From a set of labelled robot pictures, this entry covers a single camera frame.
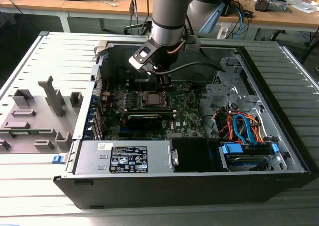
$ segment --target side panel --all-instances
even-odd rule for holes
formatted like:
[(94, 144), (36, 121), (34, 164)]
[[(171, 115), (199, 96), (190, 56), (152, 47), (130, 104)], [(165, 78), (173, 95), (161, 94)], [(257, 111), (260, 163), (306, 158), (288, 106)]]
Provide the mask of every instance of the side panel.
[(233, 175), (133, 179), (61, 179), (54, 183), (81, 209), (264, 202), (310, 175)]

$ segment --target sticker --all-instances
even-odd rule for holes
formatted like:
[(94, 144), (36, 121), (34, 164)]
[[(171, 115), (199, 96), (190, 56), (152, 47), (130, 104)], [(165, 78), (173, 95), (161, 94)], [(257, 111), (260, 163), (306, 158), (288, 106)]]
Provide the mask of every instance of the sticker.
[(147, 173), (148, 152), (146, 146), (111, 147), (110, 172)]
[(111, 150), (113, 143), (98, 143), (98, 150)]
[(11, 135), (30, 135), (29, 132), (12, 132)]

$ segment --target motherboard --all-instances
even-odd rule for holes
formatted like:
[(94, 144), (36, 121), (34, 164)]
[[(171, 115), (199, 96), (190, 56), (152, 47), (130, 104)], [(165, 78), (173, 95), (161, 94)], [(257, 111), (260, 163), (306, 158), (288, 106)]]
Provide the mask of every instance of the motherboard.
[(205, 137), (197, 110), (198, 90), (174, 83), (169, 92), (131, 91), (118, 86), (107, 92), (104, 140), (167, 140)]

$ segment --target barcode sticker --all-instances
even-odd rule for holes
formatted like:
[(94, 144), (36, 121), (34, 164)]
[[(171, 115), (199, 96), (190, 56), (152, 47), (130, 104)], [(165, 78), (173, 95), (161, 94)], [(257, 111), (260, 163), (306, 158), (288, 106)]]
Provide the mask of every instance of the barcode sticker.
[(98, 150), (111, 150), (113, 143), (98, 143)]

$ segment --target table leg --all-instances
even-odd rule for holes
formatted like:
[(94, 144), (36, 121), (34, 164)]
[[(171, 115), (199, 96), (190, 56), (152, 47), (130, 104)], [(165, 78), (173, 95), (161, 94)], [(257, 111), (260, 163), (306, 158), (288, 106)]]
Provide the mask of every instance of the table leg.
[(100, 29), (102, 31), (105, 31), (106, 29), (105, 29), (105, 25), (104, 25), (104, 19), (100, 18), (99, 21), (100, 21)]
[(69, 20), (68, 20), (68, 14), (65, 12), (59, 13), (60, 21), (62, 24), (63, 32), (70, 33), (70, 26), (69, 26)]

